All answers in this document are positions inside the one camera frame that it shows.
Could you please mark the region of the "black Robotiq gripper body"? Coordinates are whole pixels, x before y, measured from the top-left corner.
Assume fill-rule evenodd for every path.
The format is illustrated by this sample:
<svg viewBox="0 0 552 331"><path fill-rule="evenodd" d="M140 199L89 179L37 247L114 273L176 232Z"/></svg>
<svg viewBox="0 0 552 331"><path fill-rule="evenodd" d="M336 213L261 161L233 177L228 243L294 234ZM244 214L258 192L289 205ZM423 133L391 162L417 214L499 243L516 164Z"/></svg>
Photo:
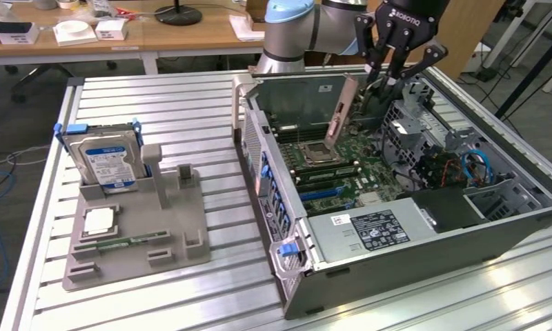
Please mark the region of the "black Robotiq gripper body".
<svg viewBox="0 0 552 331"><path fill-rule="evenodd" d="M411 52L433 40L448 1L383 1L375 11L379 43Z"/></svg>

